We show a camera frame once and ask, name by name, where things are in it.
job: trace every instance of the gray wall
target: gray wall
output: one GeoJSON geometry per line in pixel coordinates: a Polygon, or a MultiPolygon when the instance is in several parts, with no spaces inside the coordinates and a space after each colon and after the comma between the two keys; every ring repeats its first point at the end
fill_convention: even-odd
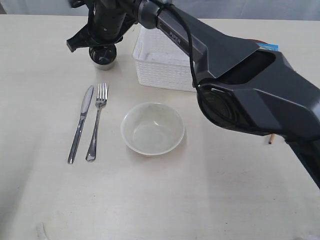
{"type": "MultiPolygon", "coordinates": [[[[8,14],[87,15],[66,0],[0,0],[8,14]]],[[[173,0],[197,18],[320,20],[320,0],[173,0]]]]}

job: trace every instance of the bowl rim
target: bowl rim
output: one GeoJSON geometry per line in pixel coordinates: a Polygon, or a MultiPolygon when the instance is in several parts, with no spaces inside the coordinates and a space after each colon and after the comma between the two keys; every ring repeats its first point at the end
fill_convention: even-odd
{"type": "Polygon", "coordinates": [[[122,120],[122,123],[121,123],[121,126],[120,126],[120,132],[121,132],[121,136],[122,136],[122,139],[124,141],[124,143],[133,151],[135,151],[136,153],[138,154],[141,154],[141,155],[144,155],[144,156],[160,156],[160,155],[164,155],[164,154],[167,154],[169,152],[171,152],[172,150],[174,150],[175,148],[177,148],[180,143],[182,142],[182,140],[184,139],[184,136],[185,136],[185,123],[184,123],[184,120],[183,118],[181,117],[181,115],[179,114],[179,112],[177,110],[175,110],[174,108],[166,105],[166,104],[163,104],[163,103],[160,103],[160,102],[153,102],[153,101],[150,101],[150,102],[142,102],[142,103],[139,103],[138,105],[134,106],[131,110],[129,110],[124,119],[122,120]],[[124,125],[126,123],[126,120],[128,119],[128,116],[130,114],[132,114],[133,112],[135,112],[137,109],[139,109],[141,106],[144,106],[144,105],[162,105],[162,106],[165,106],[166,108],[169,108],[171,110],[173,110],[177,116],[179,117],[179,119],[181,120],[182,122],[182,134],[180,136],[180,138],[178,139],[178,141],[176,142],[176,144],[174,144],[171,148],[169,148],[168,150],[166,151],[163,151],[163,152],[159,152],[159,153],[146,153],[146,152],[143,152],[143,151],[140,151],[138,149],[136,149],[134,146],[132,146],[129,141],[127,140],[127,138],[125,137],[125,134],[124,134],[124,125]]]}

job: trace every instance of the knife blade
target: knife blade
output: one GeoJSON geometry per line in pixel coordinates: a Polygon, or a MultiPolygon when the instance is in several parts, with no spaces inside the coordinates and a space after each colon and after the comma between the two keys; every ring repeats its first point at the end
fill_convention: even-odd
{"type": "Polygon", "coordinates": [[[92,99],[93,94],[94,94],[94,86],[90,86],[88,88],[88,90],[86,91],[84,98],[83,98],[83,101],[82,101],[80,120],[79,120],[79,124],[76,129],[73,143],[71,146],[70,154],[69,154],[68,161],[67,161],[68,164],[73,164],[75,161],[78,145],[79,145],[80,138],[81,138],[82,129],[84,128],[85,120],[87,117],[87,113],[88,113],[88,110],[90,107],[90,103],[91,103],[91,99],[92,99]]]}

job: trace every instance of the wooden stick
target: wooden stick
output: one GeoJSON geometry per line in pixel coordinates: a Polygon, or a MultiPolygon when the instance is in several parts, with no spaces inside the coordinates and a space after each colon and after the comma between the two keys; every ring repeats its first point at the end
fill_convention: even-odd
{"type": "Polygon", "coordinates": [[[272,134],[272,135],[270,136],[269,144],[272,144],[272,143],[274,142],[275,137],[276,137],[275,134],[272,134]]]}

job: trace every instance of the white basket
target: white basket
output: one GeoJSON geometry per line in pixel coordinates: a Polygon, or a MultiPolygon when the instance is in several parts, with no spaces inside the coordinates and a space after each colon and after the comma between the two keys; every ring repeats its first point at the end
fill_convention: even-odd
{"type": "Polygon", "coordinates": [[[133,58],[141,85],[196,91],[192,85],[189,57],[160,30],[141,28],[133,58]]]}

